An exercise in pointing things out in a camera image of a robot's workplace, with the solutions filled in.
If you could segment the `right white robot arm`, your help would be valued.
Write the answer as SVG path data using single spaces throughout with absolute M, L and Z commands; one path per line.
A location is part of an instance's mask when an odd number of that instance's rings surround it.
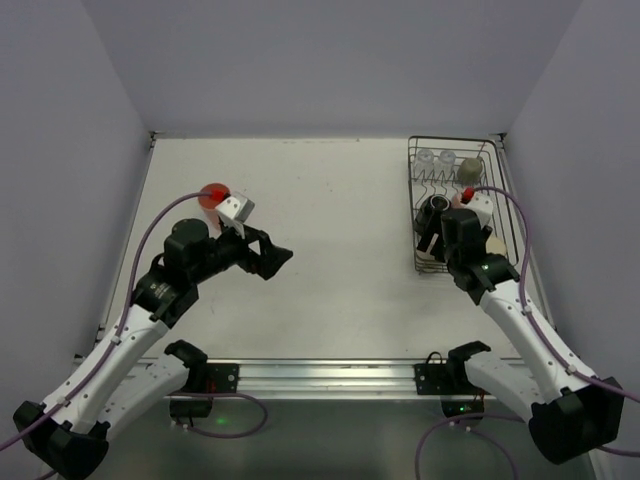
M 422 210 L 420 247 L 436 242 L 455 285 L 488 315 L 520 354 L 522 374 L 480 342 L 451 350 L 444 381 L 483 390 L 528 426 L 540 453 L 559 465 L 616 439 L 624 394 L 613 377 L 599 378 L 562 341 L 531 302 L 509 260 L 486 249 L 490 229 L 469 208 Z

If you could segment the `beige plastic cup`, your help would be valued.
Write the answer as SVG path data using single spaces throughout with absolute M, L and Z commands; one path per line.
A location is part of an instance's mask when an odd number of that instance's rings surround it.
M 505 243 L 495 235 L 491 235 L 486 241 L 486 251 L 488 254 L 495 254 L 507 257 L 507 247 Z

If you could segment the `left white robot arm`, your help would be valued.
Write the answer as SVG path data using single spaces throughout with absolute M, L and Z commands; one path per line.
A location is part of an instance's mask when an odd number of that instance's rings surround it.
M 25 447 L 65 479 L 89 477 L 117 431 L 156 401 L 175 392 L 204 394 L 207 356 L 184 340 L 169 344 L 145 372 L 129 376 L 197 302 L 199 284 L 233 266 L 269 280 L 292 256 L 252 227 L 225 227 L 212 238 L 201 220 L 176 223 L 114 328 L 56 391 L 17 408 L 13 421 Z

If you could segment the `tall pink plastic cup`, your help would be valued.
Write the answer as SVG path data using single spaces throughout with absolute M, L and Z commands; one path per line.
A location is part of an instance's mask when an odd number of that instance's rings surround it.
M 210 183 L 202 189 L 205 195 L 198 198 L 198 203 L 209 224 L 216 230 L 220 230 L 220 220 L 217 206 L 230 196 L 230 189 L 223 183 Z

